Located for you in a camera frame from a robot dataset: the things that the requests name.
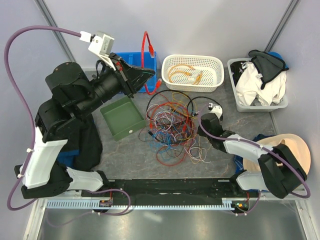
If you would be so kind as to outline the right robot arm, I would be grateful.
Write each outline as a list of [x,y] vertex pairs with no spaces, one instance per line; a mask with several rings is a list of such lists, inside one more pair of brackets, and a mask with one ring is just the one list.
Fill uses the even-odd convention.
[[310,197],[306,180],[311,168],[311,153],[301,137],[286,133],[253,141],[223,130],[216,113],[205,113],[197,119],[198,134],[208,138],[215,149],[244,160],[244,171],[229,184],[233,196],[240,197],[247,190],[260,190],[284,199],[303,186],[306,191],[303,198]]

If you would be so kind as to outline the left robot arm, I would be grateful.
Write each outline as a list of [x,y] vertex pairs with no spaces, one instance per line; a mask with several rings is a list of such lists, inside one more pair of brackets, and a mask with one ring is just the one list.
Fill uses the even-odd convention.
[[128,64],[112,53],[114,68],[102,65],[88,79],[76,62],[58,65],[45,79],[52,96],[37,111],[35,145],[21,187],[25,199],[48,198],[66,191],[110,191],[101,170],[102,143],[93,112],[115,95],[132,97],[155,75],[155,70]]

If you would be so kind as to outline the blue divided plastic bin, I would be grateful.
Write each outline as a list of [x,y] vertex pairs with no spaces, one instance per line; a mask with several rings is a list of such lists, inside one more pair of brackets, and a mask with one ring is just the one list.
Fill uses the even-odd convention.
[[157,85],[157,61],[149,53],[120,52],[109,55],[115,66],[120,90],[132,97],[137,92],[152,93]]

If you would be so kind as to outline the green plastic tray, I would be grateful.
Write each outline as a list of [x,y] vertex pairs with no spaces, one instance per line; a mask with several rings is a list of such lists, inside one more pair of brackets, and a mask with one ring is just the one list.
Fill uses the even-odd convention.
[[115,141],[126,138],[146,126],[145,117],[127,96],[102,107],[100,113]]

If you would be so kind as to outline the white perforated plastic basket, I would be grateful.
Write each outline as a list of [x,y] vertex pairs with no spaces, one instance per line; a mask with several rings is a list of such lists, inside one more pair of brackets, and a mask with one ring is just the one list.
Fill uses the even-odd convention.
[[211,93],[224,82],[224,66],[214,56],[172,54],[161,67],[161,77],[170,90]]

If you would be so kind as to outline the black jacket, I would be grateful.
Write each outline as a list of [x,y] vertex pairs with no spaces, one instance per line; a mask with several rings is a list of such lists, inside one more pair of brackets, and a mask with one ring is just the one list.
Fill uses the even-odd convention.
[[102,141],[90,114],[82,126],[69,134],[56,160],[72,169],[88,172],[100,163],[102,151]]

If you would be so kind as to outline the white cloth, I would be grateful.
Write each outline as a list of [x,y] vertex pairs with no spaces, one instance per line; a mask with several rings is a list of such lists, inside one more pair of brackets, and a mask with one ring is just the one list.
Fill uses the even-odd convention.
[[239,102],[242,106],[251,106],[255,100],[263,107],[277,105],[286,92],[286,72],[281,72],[275,79],[262,88],[262,75],[252,62],[239,61],[236,68],[240,77],[235,85]]

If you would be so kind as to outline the grey plastic laundry tub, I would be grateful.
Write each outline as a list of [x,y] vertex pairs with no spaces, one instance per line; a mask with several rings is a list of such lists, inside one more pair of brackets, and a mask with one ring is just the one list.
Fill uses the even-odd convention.
[[241,112],[241,113],[272,112],[277,109],[286,108],[289,105],[289,100],[288,100],[286,94],[284,94],[282,99],[279,101],[279,104],[272,103],[270,106],[262,106],[261,103],[257,99],[255,99],[253,101],[254,105],[250,105],[250,106],[244,106],[240,103],[240,99],[239,99],[237,92],[236,92],[236,85],[235,85],[232,70],[231,70],[231,64],[233,64],[234,62],[238,62],[238,61],[246,62],[249,60],[250,60],[250,58],[232,58],[227,61],[227,68],[228,68],[228,73],[229,73],[229,78],[230,78],[230,82],[231,82],[233,95],[235,98],[235,104],[236,104],[237,111]]

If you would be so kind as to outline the dark grey cloth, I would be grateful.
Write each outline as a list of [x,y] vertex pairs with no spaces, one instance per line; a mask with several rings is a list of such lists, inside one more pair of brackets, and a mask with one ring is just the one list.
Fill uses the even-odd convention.
[[268,83],[273,81],[280,73],[289,70],[286,62],[268,54],[265,51],[251,50],[248,53],[251,62],[254,64],[257,72],[262,75],[260,78],[262,84],[260,89],[263,90]]

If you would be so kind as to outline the blue cap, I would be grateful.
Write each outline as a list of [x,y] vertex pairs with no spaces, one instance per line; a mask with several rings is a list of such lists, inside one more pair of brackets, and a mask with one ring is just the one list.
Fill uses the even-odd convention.
[[271,55],[271,56],[274,56],[274,57],[276,57],[276,58],[279,58],[279,59],[281,59],[283,62],[285,62],[284,59],[282,58],[282,56],[281,56],[279,53],[277,53],[277,52],[269,51],[268,54]]

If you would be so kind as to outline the beige sun hat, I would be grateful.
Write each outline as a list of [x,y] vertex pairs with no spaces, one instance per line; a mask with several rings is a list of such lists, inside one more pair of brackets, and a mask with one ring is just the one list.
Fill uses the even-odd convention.
[[306,142],[298,135],[291,133],[275,135],[274,138],[276,142],[273,147],[279,144],[286,145],[308,175],[311,167],[311,153]]

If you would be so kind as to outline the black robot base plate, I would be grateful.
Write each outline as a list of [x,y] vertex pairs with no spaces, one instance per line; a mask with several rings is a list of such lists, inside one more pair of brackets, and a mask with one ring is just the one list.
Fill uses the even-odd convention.
[[228,178],[115,179],[102,190],[122,189],[132,206],[221,205],[223,198],[246,200],[248,192]]

